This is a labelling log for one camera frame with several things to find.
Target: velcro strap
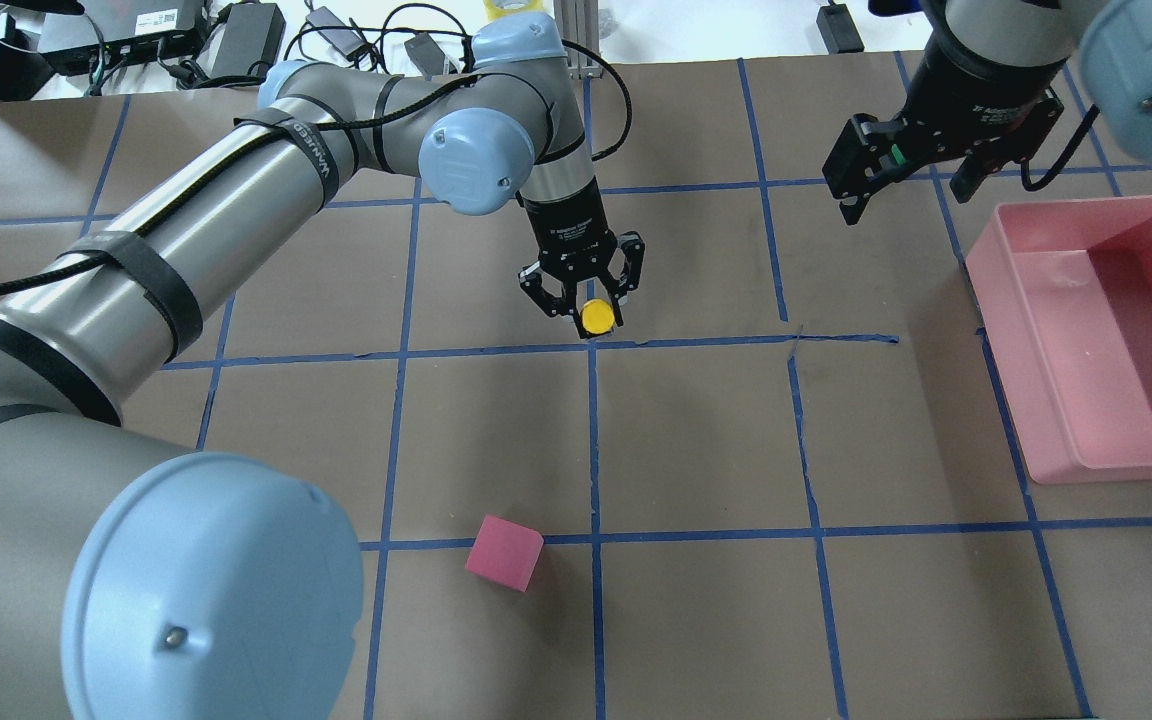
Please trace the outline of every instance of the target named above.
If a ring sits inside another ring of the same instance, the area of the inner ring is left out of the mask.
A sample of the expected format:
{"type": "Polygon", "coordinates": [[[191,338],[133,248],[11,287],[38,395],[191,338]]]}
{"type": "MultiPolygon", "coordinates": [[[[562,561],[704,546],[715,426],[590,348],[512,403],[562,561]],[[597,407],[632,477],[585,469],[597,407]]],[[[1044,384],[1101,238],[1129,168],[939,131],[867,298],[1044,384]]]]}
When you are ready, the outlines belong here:
{"type": "Polygon", "coordinates": [[[319,180],[323,182],[323,205],[335,197],[340,190],[340,169],[319,128],[279,108],[260,108],[250,115],[235,118],[234,127],[242,126],[260,126],[285,132],[289,141],[296,143],[301,152],[305,152],[305,157],[314,165],[314,172],[319,173],[319,180]]]}
{"type": "Polygon", "coordinates": [[[61,255],[104,255],[145,288],[145,300],[162,314],[172,331],[172,357],[202,334],[202,309],[180,273],[145,242],[130,232],[98,232],[79,240],[61,255]]]}

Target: pink cube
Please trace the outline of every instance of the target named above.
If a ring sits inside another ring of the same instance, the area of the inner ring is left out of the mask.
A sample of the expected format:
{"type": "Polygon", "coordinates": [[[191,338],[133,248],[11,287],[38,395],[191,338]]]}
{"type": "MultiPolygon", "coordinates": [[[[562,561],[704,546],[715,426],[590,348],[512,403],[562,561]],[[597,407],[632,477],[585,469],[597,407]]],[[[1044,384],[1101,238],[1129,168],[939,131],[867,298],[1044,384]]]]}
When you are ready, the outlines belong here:
{"type": "Polygon", "coordinates": [[[473,538],[465,569],[505,588],[526,592],[544,544],[545,538],[536,530],[488,515],[479,528],[479,537],[473,538]]]}

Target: pink plastic container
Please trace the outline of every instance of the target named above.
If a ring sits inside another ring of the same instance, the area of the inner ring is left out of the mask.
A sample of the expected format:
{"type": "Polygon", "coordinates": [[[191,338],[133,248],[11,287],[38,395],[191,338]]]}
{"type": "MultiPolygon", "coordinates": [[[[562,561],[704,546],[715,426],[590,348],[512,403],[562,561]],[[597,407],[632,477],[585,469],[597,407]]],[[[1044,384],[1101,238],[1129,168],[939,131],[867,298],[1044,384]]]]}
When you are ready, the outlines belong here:
{"type": "Polygon", "coordinates": [[[1152,196],[1000,205],[968,273],[1030,477],[1152,479],[1152,196]]]}

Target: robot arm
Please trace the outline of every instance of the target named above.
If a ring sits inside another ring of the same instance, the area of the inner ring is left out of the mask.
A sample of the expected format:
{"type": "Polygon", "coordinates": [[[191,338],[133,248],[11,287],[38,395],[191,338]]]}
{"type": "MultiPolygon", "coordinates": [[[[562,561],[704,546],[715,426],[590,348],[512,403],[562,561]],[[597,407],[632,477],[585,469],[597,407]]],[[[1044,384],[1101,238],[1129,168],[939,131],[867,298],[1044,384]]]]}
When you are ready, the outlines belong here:
{"type": "Polygon", "coordinates": [[[473,48],[480,69],[444,85],[280,65],[262,109],[0,302],[0,717],[328,714],[362,601],[343,510],[116,425],[356,172],[420,176],[468,214],[516,197],[539,245],[526,295],[583,338],[621,323],[643,242],[607,227],[553,20],[511,15],[473,48]],[[575,305],[585,279],[607,291],[600,327],[575,305]]]}
{"type": "MultiPolygon", "coordinates": [[[[932,37],[905,106],[887,122],[852,115],[823,173],[847,223],[870,197],[933,162],[961,159],[950,188],[972,199],[990,174],[1028,161],[1064,111],[1052,78],[1075,46],[1097,113],[1126,151],[1152,162],[1152,0],[924,0],[932,37]]],[[[1025,182],[1041,190],[1043,181],[1025,182]]]]}

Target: black power brick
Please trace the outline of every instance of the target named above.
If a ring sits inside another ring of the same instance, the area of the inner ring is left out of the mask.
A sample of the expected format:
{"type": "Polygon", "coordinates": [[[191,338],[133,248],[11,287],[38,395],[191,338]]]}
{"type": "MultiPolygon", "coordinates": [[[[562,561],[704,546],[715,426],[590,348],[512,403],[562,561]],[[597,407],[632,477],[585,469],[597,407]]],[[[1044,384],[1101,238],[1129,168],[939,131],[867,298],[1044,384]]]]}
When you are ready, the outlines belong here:
{"type": "Polygon", "coordinates": [[[864,41],[861,41],[861,32],[856,29],[856,23],[851,20],[850,10],[846,5],[831,3],[820,8],[817,13],[817,26],[820,28],[820,37],[829,54],[840,53],[863,53],[864,41]]]}
{"type": "MultiPolygon", "coordinates": [[[[305,16],[305,22],[310,26],[342,26],[346,24],[341,18],[335,17],[328,8],[319,8],[305,16]]],[[[344,55],[346,60],[355,61],[362,58],[362,54],[366,53],[367,46],[358,37],[358,33],[354,32],[351,29],[324,29],[319,32],[323,39],[328,41],[328,45],[335,47],[338,53],[344,55]]]]}
{"type": "Polygon", "coordinates": [[[227,8],[225,33],[211,63],[211,77],[265,77],[278,61],[283,40],[282,10],[274,3],[235,3],[227,8]]]}

